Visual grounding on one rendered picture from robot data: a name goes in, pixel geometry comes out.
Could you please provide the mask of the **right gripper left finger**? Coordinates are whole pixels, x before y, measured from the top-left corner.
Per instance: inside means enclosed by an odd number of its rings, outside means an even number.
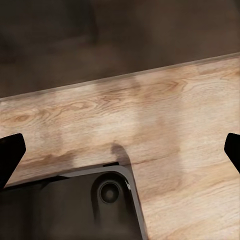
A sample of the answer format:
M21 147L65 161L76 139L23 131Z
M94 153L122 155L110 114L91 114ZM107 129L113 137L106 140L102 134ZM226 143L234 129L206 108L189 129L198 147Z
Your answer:
M0 138L0 193L26 152L21 133Z

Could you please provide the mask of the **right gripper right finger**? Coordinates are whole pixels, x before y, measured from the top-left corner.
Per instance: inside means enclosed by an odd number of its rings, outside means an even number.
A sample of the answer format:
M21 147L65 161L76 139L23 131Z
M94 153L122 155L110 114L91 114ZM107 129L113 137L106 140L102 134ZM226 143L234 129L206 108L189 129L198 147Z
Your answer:
M224 151L240 173L240 135L228 133Z

